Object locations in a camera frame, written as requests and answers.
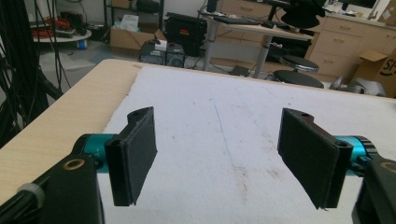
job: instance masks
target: office chair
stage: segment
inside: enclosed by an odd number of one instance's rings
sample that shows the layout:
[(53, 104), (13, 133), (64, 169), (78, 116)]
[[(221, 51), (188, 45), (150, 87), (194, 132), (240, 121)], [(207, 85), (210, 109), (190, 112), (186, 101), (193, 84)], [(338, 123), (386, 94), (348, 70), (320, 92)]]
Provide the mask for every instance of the office chair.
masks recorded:
[[(325, 16), (324, 9), (316, 0), (291, 0), (290, 5), (292, 7), (283, 8), (286, 14), (281, 17), (281, 20), (298, 29), (309, 29), (315, 27), (319, 25), (317, 16)], [(308, 87), (324, 88), (320, 81), (299, 72), (305, 71), (316, 73), (319, 70), (317, 64), (292, 55), (284, 55), (279, 61), (294, 70), (275, 71), (273, 75), (277, 81)]]
[(275, 71), (273, 73), (273, 76), (276, 81), (308, 86), (308, 87), (324, 88), (323, 83), (321, 83), (317, 79), (299, 72), (299, 71), (305, 71), (305, 72), (316, 73), (319, 70), (319, 66), (317, 64), (308, 61), (304, 58), (300, 58), (292, 55), (283, 55), (279, 59), (279, 61), (285, 64), (286, 66), (293, 68), (293, 70)]

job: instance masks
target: wooden drawer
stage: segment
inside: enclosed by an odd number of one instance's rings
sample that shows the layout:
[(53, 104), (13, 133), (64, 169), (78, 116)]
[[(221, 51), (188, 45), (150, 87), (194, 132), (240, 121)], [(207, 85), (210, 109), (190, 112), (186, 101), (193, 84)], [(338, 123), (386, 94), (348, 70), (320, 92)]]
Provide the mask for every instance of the wooden drawer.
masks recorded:
[(392, 39), (392, 34), (393, 31), (390, 29), (370, 26), (356, 49), (356, 54), (359, 55), (368, 49), (382, 52), (384, 46)]
[(244, 32), (226, 30), (226, 29), (224, 29), (224, 26), (219, 25), (218, 32), (216, 33), (216, 36), (217, 37), (241, 39), (243, 34), (244, 34)]
[(396, 48), (396, 32), (393, 35), (388, 36), (389, 41), (386, 45), (380, 50), (380, 52), (384, 54), (391, 54), (393, 50)]
[(312, 52), (309, 60), (319, 66), (318, 73), (333, 77), (352, 77), (359, 67), (354, 59), (319, 52)]
[(314, 51), (339, 55), (343, 57), (354, 56), (355, 49), (361, 42), (361, 37), (344, 35), (329, 31), (320, 32)]
[(223, 0), (221, 11), (232, 12), (235, 15), (265, 17), (271, 7), (263, 3), (247, 2), (243, 0)]
[(242, 40), (247, 40), (247, 41), (253, 41), (253, 42), (259, 42), (259, 44), (262, 42), (262, 39), (264, 38), (264, 35), (258, 35), (255, 33), (250, 33), (250, 32), (244, 32), (242, 34)]
[(338, 32), (347, 35), (363, 36), (366, 33), (367, 25), (360, 22), (345, 21), (327, 17), (323, 25), (323, 30)]

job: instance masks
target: round stool seat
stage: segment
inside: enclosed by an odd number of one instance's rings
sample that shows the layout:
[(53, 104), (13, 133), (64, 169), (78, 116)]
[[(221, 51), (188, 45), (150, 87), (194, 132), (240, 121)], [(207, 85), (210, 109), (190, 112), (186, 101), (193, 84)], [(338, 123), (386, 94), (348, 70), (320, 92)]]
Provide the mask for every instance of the round stool seat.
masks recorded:
[(304, 58), (292, 56), (292, 55), (284, 55), (279, 61), (289, 67), (302, 70), (305, 72), (316, 73), (319, 70), (319, 66), (311, 61), (308, 61)]
[(290, 84), (302, 85), (307, 87), (324, 88), (323, 83), (315, 78), (288, 70), (279, 70), (274, 72), (274, 77), (281, 81)]

